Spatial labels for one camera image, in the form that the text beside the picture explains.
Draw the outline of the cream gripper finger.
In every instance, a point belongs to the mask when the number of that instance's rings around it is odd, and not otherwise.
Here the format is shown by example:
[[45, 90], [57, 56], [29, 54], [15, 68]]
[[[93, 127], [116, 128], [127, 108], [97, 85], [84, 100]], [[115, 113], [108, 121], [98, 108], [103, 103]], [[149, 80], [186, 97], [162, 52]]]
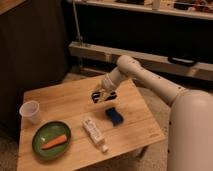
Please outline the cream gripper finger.
[[92, 94], [91, 94], [91, 95], [93, 95], [94, 93], [100, 93], [100, 92], [101, 92], [101, 89], [102, 89], [101, 84], [98, 84], [98, 85], [95, 86], [95, 88], [92, 90]]
[[106, 100], [107, 98], [111, 97], [113, 91], [104, 91], [103, 99]]

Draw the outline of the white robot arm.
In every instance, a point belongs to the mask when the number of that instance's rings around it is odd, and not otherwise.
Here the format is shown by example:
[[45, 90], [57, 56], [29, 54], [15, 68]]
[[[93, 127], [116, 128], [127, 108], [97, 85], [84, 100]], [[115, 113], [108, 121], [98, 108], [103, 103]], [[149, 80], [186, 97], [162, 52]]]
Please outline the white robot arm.
[[213, 171], [213, 95], [185, 88], [147, 70], [133, 57], [121, 55], [91, 97], [96, 103], [106, 101], [131, 78], [170, 108], [167, 171]]

